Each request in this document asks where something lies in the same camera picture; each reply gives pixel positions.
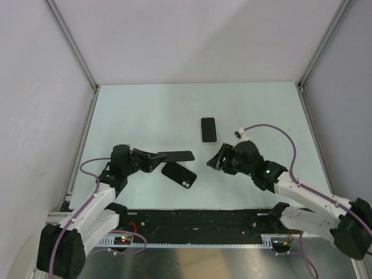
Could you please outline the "black phone case with holes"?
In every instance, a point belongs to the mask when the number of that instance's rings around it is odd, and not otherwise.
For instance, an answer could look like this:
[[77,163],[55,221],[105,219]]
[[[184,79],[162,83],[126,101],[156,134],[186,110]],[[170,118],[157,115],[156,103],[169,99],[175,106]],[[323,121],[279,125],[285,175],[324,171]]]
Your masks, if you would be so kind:
[[190,189],[197,175],[176,162],[167,162],[161,173],[185,189]]

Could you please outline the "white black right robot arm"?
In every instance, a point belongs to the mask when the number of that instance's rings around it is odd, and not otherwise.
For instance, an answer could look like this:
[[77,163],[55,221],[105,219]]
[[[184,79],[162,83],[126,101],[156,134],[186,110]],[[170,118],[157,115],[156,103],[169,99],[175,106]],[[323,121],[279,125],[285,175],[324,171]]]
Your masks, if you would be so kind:
[[371,247],[371,206],[362,198],[350,201],[324,194],[294,178],[288,169],[263,158],[256,145],[240,141],[223,144],[207,166],[230,175],[246,174],[262,191],[282,195],[306,210],[278,203],[271,210],[269,227],[275,233],[300,230],[329,240],[344,255],[362,260]]

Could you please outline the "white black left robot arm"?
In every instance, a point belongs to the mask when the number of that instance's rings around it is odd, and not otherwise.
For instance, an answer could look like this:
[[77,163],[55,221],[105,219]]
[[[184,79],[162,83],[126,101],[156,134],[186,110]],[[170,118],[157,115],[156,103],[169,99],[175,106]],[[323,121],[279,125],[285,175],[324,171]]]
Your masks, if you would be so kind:
[[123,214],[126,207],[115,203],[128,177],[138,171],[152,172],[166,157],[165,152],[114,146],[101,175],[92,174],[96,185],[83,204],[58,224],[46,224],[42,229],[36,268],[50,278],[77,278],[96,244],[111,231],[128,227],[129,218]]

